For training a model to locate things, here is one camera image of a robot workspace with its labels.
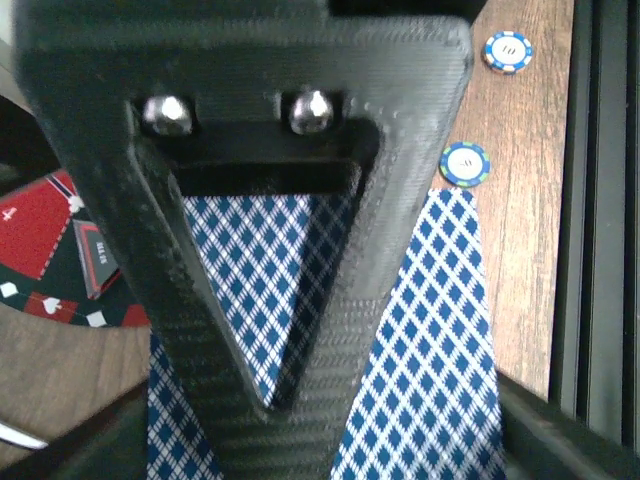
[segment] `blue and white poker chip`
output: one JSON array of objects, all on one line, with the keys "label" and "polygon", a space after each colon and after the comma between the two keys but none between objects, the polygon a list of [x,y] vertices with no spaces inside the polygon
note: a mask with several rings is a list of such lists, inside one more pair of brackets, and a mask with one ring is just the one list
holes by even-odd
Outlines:
[{"label": "blue and white poker chip", "polygon": [[518,32],[504,30],[493,35],[484,46],[484,60],[494,71],[514,75],[531,62],[533,46]]},{"label": "blue and white poker chip", "polygon": [[489,176],[491,162],[480,145],[457,142],[442,153],[440,171],[444,178],[458,187],[475,187]]}]

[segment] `silver screw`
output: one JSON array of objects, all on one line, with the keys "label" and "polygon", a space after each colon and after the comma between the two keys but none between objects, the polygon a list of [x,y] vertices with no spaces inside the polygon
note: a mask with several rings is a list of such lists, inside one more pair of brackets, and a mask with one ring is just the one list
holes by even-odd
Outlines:
[{"label": "silver screw", "polygon": [[179,137],[193,130],[189,105],[173,96],[151,97],[144,104],[142,120],[158,135]]},{"label": "silver screw", "polygon": [[296,98],[289,112],[291,130],[298,135],[325,131],[333,121],[331,100],[319,90],[304,92]]}]

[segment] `blue and white checkered pattern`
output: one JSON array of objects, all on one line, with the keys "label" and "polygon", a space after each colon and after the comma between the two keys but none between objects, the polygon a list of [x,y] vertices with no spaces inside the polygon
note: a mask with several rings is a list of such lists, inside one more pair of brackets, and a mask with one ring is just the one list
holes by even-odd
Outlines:
[{"label": "blue and white checkered pattern", "polygon": [[[319,316],[350,203],[338,196],[185,200],[205,268],[265,402],[281,394],[274,380],[287,335],[304,342]],[[223,478],[155,337],[151,350],[148,478]],[[282,368],[286,374],[294,366]],[[467,191],[432,191],[332,480],[504,478],[497,392],[475,202]]]}]

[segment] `poker chip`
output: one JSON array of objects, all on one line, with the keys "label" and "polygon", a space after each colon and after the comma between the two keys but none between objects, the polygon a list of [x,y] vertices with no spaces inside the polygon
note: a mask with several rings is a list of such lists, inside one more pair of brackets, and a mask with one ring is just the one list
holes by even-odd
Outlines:
[{"label": "poker chip", "polygon": [[489,176],[491,163],[480,145],[457,142],[442,153],[440,171],[449,182],[458,187],[475,187]]},{"label": "poker chip", "polygon": [[533,47],[518,32],[502,31],[493,35],[484,46],[484,60],[493,71],[514,75],[533,58]]}]

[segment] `wooden table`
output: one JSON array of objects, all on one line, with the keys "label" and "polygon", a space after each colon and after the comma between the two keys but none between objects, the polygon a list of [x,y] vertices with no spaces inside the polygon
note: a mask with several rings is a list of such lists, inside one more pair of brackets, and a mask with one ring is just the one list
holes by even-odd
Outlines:
[{"label": "wooden table", "polygon": [[[571,0],[489,0],[475,23],[477,61],[451,141],[492,161],[475,188],[497,364],[546,396],[555,288]],[[514,77],[480,59],[498,30],[524,33],[532,63]],[[439,176],[435,187],[446,183]],[[148,371],[149,331],[61,327],[0,305],[0,418],[51,439]],[[24,452],[0,444],[0,466]]]}]

